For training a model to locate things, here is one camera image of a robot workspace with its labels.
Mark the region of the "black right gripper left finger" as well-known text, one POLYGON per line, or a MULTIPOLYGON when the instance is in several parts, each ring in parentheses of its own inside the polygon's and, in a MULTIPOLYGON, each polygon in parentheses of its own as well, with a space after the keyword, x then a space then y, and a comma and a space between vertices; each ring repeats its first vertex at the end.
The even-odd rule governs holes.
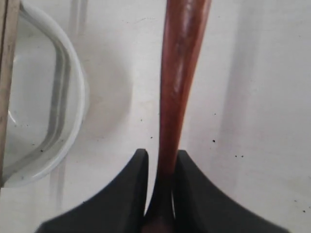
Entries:
POLYGON ((149 158, 136 150, 123 170, 98 194, 42 223, 38 233, 139 233, 144 217, 149 158))

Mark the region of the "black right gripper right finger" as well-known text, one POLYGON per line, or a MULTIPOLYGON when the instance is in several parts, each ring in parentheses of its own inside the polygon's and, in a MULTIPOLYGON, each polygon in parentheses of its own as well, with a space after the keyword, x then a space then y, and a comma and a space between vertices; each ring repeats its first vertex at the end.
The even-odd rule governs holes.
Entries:
POLYGON ((286 229, 242 207, 199 169, 185 150, 178 152, 173 201, 179 233, 285 233, 286 229))

